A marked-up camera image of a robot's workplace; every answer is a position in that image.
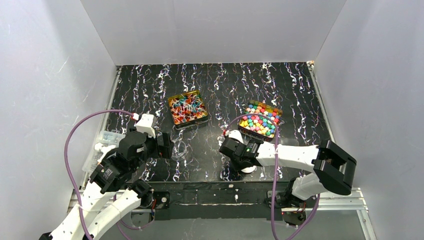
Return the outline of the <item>clear plastic jar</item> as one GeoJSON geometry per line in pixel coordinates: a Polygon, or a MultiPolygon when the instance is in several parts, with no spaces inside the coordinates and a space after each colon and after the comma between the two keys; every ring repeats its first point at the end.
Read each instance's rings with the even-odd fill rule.
{"type": "Polygon", "coordinates": [[[188,153],[188,147],[186,143],[181,139],[173,141],[174,146],[172,148],[171,159],[174,161],[182,161],[185,159],[188,153]]]}

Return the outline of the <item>tin tray of lollipops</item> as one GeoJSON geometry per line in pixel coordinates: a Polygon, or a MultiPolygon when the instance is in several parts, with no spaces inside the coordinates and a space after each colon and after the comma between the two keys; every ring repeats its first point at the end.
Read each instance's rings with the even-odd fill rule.
{"type": "Polygon", "coordinates": [[[176,130],[206,123],[210,118],[199,90],[171,96],[168,105],[176,130]]]}

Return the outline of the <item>white round jar lid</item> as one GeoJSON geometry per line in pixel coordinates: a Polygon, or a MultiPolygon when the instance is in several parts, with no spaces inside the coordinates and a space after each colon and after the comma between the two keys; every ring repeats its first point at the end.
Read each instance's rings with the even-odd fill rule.
{"type": "Polygon", "coordinates": [[[245,167],[245,168],[241,169],[240,171],[244,174],[251,174],[251,173],[255,172],[256,170],[257,170],[257,167],[254,165],[254,166],[251,166],[251,167],[245,167]]]}

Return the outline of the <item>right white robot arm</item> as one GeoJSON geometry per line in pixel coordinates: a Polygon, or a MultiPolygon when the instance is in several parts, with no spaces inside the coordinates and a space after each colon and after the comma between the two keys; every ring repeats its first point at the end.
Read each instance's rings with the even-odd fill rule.
{"type": "Polygon", "coordinates": [[[308,175],[290,182],[285,191],[288,200],[305,201],[324,192],[342,196],[352,192],[357,160],[331,140],[310,146],[275,145],[254,138],[244,143],[234,130],[224,138],[219,152],[242,172],[250,173],[256,166],[307,171],[308,175]]]}

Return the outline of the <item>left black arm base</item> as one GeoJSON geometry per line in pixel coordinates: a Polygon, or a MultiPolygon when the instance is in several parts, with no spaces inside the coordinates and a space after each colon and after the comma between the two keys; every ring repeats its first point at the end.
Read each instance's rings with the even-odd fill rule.
{"type": "Polygon", "coordinates": [[[164,210],[169,208],[170,200],[171,194],[168,191],[153,191],[147,194],[143,206],[154,210],[164,210]]]}

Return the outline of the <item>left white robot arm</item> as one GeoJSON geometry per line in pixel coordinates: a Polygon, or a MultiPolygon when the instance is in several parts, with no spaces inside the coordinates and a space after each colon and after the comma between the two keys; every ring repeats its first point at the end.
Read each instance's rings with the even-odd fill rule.
{"type": "Polygon", "coordinates": [[[42,240],[98,240],[123,216],[144,206],[153,210],[154,189],[138,179],[110,205],[107,202],[132,178],[148,159],[170,159],[174,142],[168,133],[149,137],[147,133],[128,132],[118,145],[97,143],[94,149],[102,156],[85,187],[62,223],[42,240]]]}

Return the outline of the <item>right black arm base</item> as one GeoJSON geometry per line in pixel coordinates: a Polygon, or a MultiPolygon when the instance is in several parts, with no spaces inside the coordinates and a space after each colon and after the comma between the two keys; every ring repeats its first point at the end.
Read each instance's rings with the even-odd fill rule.
{"type": "Polygon", "coordinates": [[[282,220],[291,227],[299,227],[307,218],[307,200],[301,200],[283,191],[276,191],[274,209],[281,210],[282,220]]]}

